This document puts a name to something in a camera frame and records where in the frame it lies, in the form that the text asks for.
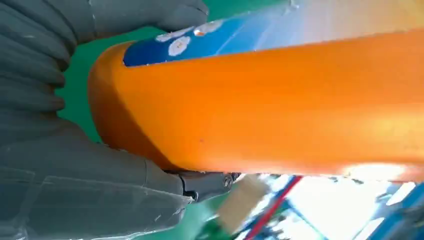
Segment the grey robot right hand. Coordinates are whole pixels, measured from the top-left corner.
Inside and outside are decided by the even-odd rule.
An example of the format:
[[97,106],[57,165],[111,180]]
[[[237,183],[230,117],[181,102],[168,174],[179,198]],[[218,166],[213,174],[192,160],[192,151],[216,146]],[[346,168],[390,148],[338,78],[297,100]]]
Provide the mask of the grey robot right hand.
[[79,44],[145,26],[174,32],[208,14],[201,0],[1,1],[1,239],[135,237],[230,191],[237,173],[166,172],[57,114],[65,102],[55,91]]

